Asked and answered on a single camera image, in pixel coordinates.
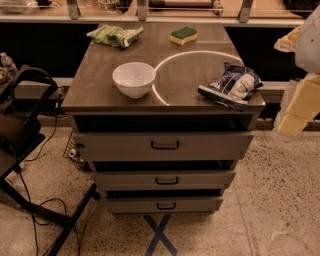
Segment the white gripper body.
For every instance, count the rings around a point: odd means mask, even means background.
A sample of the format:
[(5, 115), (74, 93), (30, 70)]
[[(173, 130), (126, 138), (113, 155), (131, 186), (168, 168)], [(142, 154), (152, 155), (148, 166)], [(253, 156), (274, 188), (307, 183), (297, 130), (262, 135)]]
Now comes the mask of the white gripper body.
[(320, 6), (301, 26), (296, 42), (295, 64), (309, 73), (320, 73)]

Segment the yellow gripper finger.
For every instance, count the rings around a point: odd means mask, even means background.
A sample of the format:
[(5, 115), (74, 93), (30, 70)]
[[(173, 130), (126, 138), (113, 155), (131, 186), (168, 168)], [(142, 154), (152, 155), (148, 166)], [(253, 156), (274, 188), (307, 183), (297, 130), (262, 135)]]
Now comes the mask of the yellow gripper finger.
[(280, 52), (285, 53), (295, 52), (300, 30), (301, 26), (298, 26), (291, 30), (287, 35), (276, 41), (276, 43), (274, 44), (274, 48)]
[(277, 132), (286, 137), (297, 137), (319, 113), (320, 75), (308, 73), (296, 85)]

